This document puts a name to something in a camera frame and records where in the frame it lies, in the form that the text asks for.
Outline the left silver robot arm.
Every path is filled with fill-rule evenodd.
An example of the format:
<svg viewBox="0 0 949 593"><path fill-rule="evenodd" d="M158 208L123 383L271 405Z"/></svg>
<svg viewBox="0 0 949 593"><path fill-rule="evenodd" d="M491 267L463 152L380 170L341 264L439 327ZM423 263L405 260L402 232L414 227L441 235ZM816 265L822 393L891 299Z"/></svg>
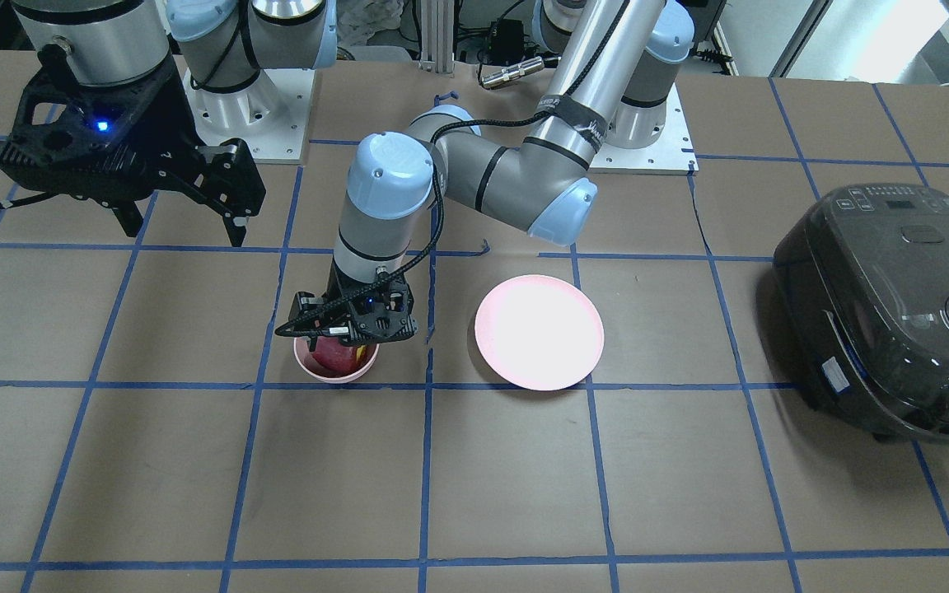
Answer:
<svg viewBox="0 0 949 593"><path fill-rule="evenodd" d="M405 259L419 218L443 230L443 200L558 246L575 243L596 199L588 171L604 146L652 145L655 117L695 41L678 1L539 1L535 41L561 56L519 147L487 139L496 121L436 106L406 130L366 136L348 169L338 236L323 296L299 292L282 337L345 346L407 340L417 333Z"/></svg>

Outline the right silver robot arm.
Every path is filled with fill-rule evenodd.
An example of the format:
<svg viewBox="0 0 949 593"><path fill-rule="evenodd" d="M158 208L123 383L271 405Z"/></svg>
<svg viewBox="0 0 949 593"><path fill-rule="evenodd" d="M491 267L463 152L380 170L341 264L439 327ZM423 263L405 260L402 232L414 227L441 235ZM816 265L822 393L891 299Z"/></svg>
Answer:
<svg viewBox="0 0 949 593"><path fill-rule="evenodd" d="M266 188L251 140L302 149L298 101L271 72L308 75L338 49L333 1L15 1L39 71L0 170L33 200L94 200L124 234L158 190L215 212L241 247Z"/></svg>

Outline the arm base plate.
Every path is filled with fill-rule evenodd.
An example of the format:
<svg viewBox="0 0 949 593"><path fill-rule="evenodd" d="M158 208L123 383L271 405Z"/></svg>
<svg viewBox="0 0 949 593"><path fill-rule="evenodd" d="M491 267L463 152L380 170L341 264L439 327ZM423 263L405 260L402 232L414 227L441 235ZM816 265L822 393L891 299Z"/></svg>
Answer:
<svg viewBox="0 0 949 593"><path fill-rule="evenodd" d="M197 134L207 145L239 138L259 164L301 164L310 123L314 70L264 70L239 91L215 93L182 79Z"/></svg>
<svg viewBox="0 0 949 593"><path fill-rule="evenodd" d="M618 132L596 154L591 172L606 174L693 174L699 170L695 147L678 87L666 101L641 110L620 104Z"/></svg>

